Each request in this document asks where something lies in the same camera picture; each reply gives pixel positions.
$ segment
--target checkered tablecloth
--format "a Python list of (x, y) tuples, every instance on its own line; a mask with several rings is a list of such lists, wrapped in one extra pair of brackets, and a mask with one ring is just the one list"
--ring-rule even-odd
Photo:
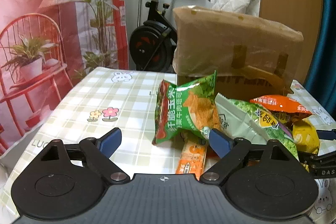
[[(100, 138), (112, 128), (119, 127), (122, 143), (110, 159), (130, 177), (134, 173), (175, 173), (183, 147), (182, 139), (177, 137), (152, 145), (156, 92), (162, 79), (176, 83), (174, 74), (101, 67), (91, 72), (57, 106), (17, 162), (0, 196), (7, 210), (18, 216), (10, 196), (12, 183), (43, 147), (56, 138), (64, 143), (78, 143), (87, 137)], [(335, 121), (297, 81), (293, 81), (292, 90), (291, 98), (310, 111), (320, 113), (321, 117), (314, 115), (310, 118), (316, 128), (336, 128)], [(117, 118), (116, 121), (104, 121), (107, 119), (104, 110), (109, 108), (118, 108), (116, 117), (111, 117)], [(333, 150), (334, 142), (321, 142), (320, 153)], [(213, 160), (207, 160), (206, 169), (212, 164)], [(331, 180), (329, 190), (335, 201), (331, 208), (323, 209), (320, 214), (313, 210), (312, 217), (318, 224), (330, 223), (336, 216), (336, 179)]]

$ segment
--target pink flower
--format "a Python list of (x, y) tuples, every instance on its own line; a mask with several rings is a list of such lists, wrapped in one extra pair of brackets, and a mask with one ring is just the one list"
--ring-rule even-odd
[(115, 117), (119, 112), (118, 108), (109, 107), (103, 110), (104, 117)]

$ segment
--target teal curtain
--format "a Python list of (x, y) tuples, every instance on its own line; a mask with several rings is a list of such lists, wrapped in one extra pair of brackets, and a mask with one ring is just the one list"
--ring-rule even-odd
[(330, 114), (336, 114), (336, 0), (323, 1), (320, 35), (304, 86)]

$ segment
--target orange snack bag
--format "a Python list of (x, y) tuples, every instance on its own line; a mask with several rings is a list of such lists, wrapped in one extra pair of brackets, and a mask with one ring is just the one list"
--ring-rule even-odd
[(250, 103), (260, 104), (267, 108), (279, 122), (287, 124), (289, 128), (294, 122), (312, 115), (299, 102), (282, 95), (264, 95), (250, 100)]
[(192, 133), (184, 134), (184, 147), (175, 174), (203, 174), (208, 143)]

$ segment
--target green snack bag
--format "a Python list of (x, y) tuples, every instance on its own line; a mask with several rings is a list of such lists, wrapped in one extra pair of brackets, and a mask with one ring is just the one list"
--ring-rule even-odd
[(212, 128), (220, 128), (214, 103), (216, 74), (176, 86), (163, 80), (157, 92), (153, 144), (171, 139), (181, 129), (207, 138)]
[(298, 159), (291, 131), (262, 105), (227, 99), (221, 94), (217, 94), (215, 102), (221, 130), (226, 135), (243, 137), (254, 144), (266, 144), (270, 139), (277, 139)]

